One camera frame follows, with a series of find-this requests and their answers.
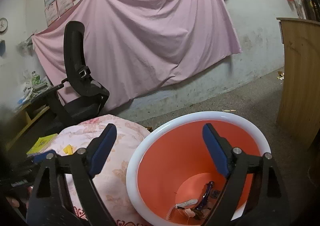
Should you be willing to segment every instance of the white bucket rim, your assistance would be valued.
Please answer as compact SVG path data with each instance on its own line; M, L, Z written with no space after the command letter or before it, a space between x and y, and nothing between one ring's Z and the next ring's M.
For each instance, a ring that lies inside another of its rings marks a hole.
M218 120L237 125L238 127L245 130L255 140L261 156L266 152L271 153L268 141L262 134L262 132L249 120L246 120L245 118L242 118L233 113L221 111L195 112L177 117L161 125L152 133L150 133L137 147L129 161L126 174L127 192L133 207L147 222L151 223L153 226L185 226L185 224L169 222L159 217L158 215L154 214L144 203L138 189L137 179L139 165L143 159L143 156L147 152L149 147L168 131L183 124L201 120ZM232 220L242 215L245 204L246 203L244 203L239 209L235 211Z

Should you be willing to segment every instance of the yellow book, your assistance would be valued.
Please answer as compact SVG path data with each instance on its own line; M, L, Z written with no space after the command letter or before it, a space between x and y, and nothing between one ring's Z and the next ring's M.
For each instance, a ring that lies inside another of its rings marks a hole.
M58 134L52 134L46 137L39 138L33 147L27 152L27 155L32 155L41 152L41 150L48 147L48 145L55 139Z

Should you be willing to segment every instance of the yellow sticky note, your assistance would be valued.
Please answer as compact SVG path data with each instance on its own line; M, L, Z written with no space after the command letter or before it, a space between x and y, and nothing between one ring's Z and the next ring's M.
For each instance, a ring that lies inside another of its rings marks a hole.
M72 154L73 154L72 146L71 146L71 145L67 145L67 146L63 149L63 152L65 152L65 154L72 155Z

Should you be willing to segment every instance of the concrete floor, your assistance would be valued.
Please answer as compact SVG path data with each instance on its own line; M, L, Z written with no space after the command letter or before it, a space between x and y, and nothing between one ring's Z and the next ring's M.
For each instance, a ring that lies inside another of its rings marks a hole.
M307 175L313 155L276 125L283 86L283 81L278 80L277 76L277 71L274 71L231 92L141 121L139 124L156 129L167 121L185 114L235 109L234 114L251 121L267 138L284 179L294 219L315 192L315 187Z

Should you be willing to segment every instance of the metal buckle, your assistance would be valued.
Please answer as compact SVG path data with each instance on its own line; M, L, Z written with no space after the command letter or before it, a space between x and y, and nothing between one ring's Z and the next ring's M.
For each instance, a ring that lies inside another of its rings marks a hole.
M79 74L81 75L81 78L83 78L87 75L87 72L85 70L82 70L79 72Z

